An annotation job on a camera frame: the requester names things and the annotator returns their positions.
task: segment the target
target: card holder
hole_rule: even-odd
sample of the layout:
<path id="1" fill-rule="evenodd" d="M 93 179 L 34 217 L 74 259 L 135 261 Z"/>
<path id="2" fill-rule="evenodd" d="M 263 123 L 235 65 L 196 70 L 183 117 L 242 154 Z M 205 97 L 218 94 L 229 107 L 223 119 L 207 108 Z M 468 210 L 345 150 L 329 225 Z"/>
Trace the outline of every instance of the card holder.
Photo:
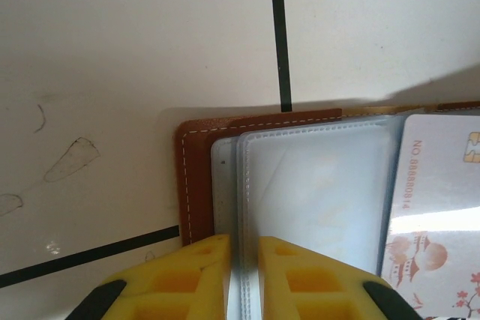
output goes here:
<path id="1" fill-rule="evenodd" d="M 479 108 L 480 102 L 322 109 L 309 112 L 194 119 L 183 122 L 177 127 L 174 137 L 182 243 L 191 244 L 215 233 L 211 177 L 211 149 L 215 141 L 229 136 L 239 136 L 249 130 L 341 121 L 359 115 L 395 114 L 419 107 L 426 108 L 429 112 L 458 109 L 468 111 Z"/>
<path id="2" fill-rule="evenodd" d="M 380 116 L 239 138 L 243 319 L 261 318 L 259 236 L 275 236 L 362 270 L 379 271 L 404 119 Z"/>
<path id="3" fill-rule="evenodd" d="M 463 110 L 446 110 L 448 114 L 452 115 L 480 115 L 480 109 L 463 109 Z M 403 115 L 410 114 L 410 111 L 403 112 Z M 352 119 L 368 119 L 365 116 L 349 117 Z M 211 175 L 212 175 L 212 200 L 214 209 L 214 229 L 218 234 L 228 233 L 231 235 L 232 241 L 238 241 L 237 231 L 237 170 L 236 170 L 236 144 L 238 137 L 229 137 L 217 140 L 211 147 Z M 380 239 L 380 248 L 382 248 L 385 236 Z M 241 317 L 241 297 L 240 297 L 240 274 L 239 274 L 239 259 L 238 259 L 237 246 L 233 246 L 233 259 L 234 267 L 232 270 L 232 280 L 229 290 L 229 307 L 228 316 L 229 320 L 242 319 Z"/>

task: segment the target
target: card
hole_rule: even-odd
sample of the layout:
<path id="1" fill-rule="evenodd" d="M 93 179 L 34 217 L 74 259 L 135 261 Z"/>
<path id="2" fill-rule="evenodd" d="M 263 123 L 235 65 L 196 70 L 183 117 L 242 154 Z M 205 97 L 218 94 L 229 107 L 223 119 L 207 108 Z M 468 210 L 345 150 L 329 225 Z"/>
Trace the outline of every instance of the card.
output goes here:
<path id="1" fill-rule="evenodd" d="M 405 123 L 382 277 L 421 316 L 480 318 L 480 117 Z"/>

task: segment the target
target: white tile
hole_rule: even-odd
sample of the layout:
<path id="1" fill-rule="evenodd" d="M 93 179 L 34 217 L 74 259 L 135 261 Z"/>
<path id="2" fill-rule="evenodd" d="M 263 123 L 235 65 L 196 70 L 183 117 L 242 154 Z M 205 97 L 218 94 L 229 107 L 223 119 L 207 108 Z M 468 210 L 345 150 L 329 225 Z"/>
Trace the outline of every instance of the white tile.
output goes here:
<path id="1" fill-rule="evenodd" d="M 0 7 L 0 274 L 176 225 L 175 126 L 279 110 L 271 0 Z"/>
<path id="2" fill-rule="evenodd" d="M 171 239 L 0 289 L 0 319 L 65 319 L 108 276 L 179 247 Z"/>
<path id="3" fill-rule="evenodd" d="M 285 8 L 295 103 L 480 98 L 480 0 L 285 0 Z"/>

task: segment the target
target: leather cover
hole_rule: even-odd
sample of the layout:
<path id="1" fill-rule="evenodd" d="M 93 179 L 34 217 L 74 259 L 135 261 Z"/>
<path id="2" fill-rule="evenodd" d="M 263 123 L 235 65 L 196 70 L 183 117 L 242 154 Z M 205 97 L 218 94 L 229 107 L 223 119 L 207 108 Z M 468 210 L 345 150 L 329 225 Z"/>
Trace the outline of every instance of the leather cover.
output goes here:
<path id="1" fill-rule="evenodd" d="M 342 118 L 350 116 L 395 114 L 417 108 L 426 108 L 430 111 L 449 111 L 477 107 L 480 107 L 480 101 L 430 106 L 326 109 L 186 121 L 178 126 L 174 140 L 182 243 L 184 245 L 192 244 L 215 233 L 210 151 L 213 143 L 218 139 L 238 136 L 253 130 L 340 121 Z"/>

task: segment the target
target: white surface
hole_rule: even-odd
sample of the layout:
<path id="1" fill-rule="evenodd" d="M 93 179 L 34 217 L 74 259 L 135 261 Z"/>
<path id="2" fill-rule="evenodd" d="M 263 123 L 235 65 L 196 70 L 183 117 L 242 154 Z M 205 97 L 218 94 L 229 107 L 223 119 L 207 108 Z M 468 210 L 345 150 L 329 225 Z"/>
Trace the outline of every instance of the white surface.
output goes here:
<path id="1" fill-rule="evenodd" d="M 178 224 L 174 127 L 278 104 L 271 0 L 0 8 L 0 194 L 23 201 L 0 218 L 0 273 Z M 49 181 L 80 137 L 100 156 Z"/>
<path id="2" fill-rule="evenodd" d="M 179 246 L 172 239 L 0 289 L 0 319 L 65 319 L 108 276 Z"/>
<path id="3" fill-rule="evenodd" d="M 311 103 L 294 109 L 480 97 L 480 0 L 285 0 L 285 9 L 292 100 Z"/>
<path id="4" fill-rule="evenodd" d="M 404 117 L 370 119 L 257 131 L 238 140 L 244 319 L 261 317 L 259 236 L 376 272 Z"/>

